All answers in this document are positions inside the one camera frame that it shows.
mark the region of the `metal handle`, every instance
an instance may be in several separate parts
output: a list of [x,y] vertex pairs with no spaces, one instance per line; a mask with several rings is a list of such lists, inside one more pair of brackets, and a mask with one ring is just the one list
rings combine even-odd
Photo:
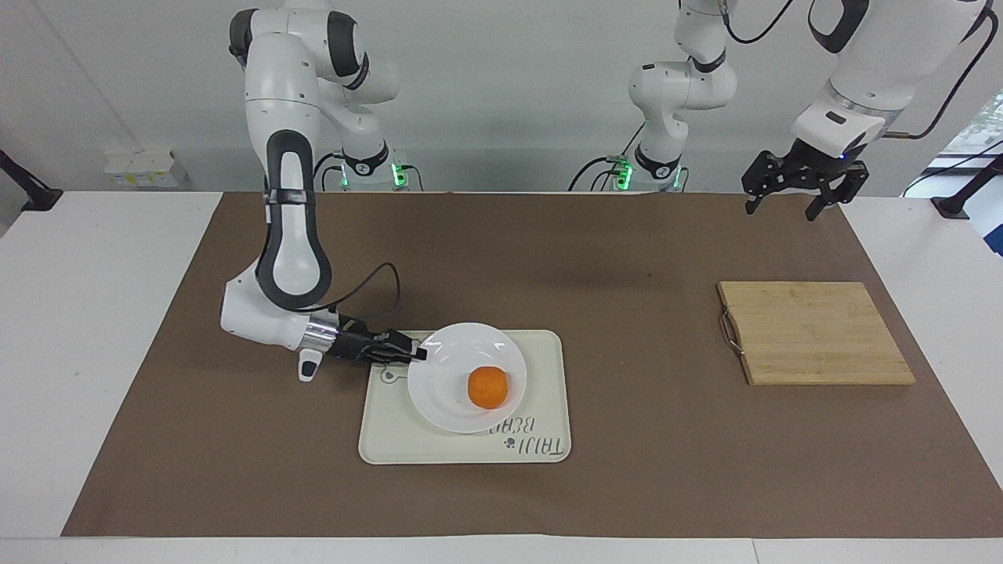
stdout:
[[731,318],[728,317],[728,306],[724,306],[724,309],[721,311],[721,318],[718,321],[721,325],[721,334],[724,335],[724,340],[728,341],[728,344],[739,356],[744,356],[745,351],[738,344],[737,333],[734,327],[731,326]]

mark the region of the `wooden cutting board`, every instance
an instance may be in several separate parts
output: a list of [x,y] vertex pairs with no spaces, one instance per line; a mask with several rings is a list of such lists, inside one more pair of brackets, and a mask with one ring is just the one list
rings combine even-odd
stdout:
[[719,282],[752,385],[916,382],[864,284]]

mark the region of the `window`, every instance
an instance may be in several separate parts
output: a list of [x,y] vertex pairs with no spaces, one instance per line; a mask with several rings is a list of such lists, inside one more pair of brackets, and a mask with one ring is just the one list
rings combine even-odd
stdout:
[[989,100],[941,155],[975,155],[1003,139],[1003,90]]

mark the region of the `white plate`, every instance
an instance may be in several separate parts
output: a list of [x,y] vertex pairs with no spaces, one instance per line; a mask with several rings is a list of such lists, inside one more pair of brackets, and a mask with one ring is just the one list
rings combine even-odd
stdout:
[[[407,391],[418,412],[453,433],[479,433],[504,421],[526,393],[526,360],[508,335],[481,323],[456,323],[426,338],[428,359],[407,367]],[[497,366],[509,377],[509,396],[495,409],[470,401],[466,379],[475,368]]]

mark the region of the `brown mat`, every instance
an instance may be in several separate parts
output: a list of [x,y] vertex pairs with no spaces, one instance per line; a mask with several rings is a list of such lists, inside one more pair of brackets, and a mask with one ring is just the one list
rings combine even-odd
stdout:
[[[477,320],[564,341],[574,448],[556,465],[372,467],[366,367],[297,380],[218,326],[261,250],[224,196],[64,535],[1000,537],[1003,494],[839,211],[716,195],[322,195],[335,292],[401,270],[388,322]],[[719,280],[862,281],[913,386],[752,387]],[[380,280],[345,308],[385,307]]]

